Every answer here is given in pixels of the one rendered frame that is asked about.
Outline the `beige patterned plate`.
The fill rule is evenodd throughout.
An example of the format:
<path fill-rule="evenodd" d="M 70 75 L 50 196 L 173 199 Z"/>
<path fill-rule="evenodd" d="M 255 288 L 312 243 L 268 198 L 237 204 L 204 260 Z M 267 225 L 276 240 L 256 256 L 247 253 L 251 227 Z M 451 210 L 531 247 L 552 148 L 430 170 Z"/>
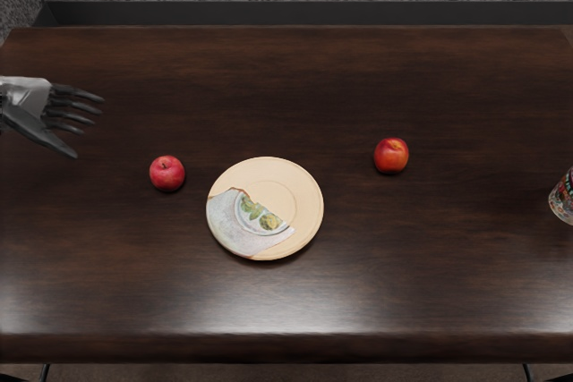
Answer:
<path fill-rule="evenodd" d="M 288 257 L 318 233 L 324 214 L 319 184 L 298 164 L 255 157 L 229 167 L 211 186 L 206 219 L 217 242 L 252 260 Z"/>

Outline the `dark red apple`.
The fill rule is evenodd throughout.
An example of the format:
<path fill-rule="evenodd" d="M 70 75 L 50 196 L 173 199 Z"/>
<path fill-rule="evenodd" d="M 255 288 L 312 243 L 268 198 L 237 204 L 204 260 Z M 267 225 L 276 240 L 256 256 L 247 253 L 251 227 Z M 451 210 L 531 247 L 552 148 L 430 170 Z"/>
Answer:
<path fill-rule="evenodd" d="M 182 162 L 170 155 L 155 158 L 149 168 L 150 181 L 160 191 L 177 191 L 185 180 Z"/>

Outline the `red-orange peach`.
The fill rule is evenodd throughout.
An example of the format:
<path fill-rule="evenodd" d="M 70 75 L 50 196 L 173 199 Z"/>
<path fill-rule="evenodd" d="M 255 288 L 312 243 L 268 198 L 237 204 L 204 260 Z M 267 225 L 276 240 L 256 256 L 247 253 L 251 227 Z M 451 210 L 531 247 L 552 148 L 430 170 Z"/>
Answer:
<path fill-rule="evenodd" d="M 380 173 L 398 174 L 407 165 L 409 149 L 404 140 L 396 137 L 381 140 L 374 152 L 373 162 Z"/>

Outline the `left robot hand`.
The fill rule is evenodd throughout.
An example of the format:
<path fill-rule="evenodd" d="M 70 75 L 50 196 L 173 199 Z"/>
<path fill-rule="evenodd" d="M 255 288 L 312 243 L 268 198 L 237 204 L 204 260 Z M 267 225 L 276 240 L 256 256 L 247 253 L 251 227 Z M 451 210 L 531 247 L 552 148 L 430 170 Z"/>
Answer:
<path fill-rule="evenodd" d="M 86 115 L 100 115 L 96 108 L 105 99 L 84 89 L 57 84 L 44 78 L 0 76 L 0 130 L 13 130 L 40 146 L 75 159 L 76 151 L 54 130 L 82 135 L 73 123 L 92 125 Z"/>

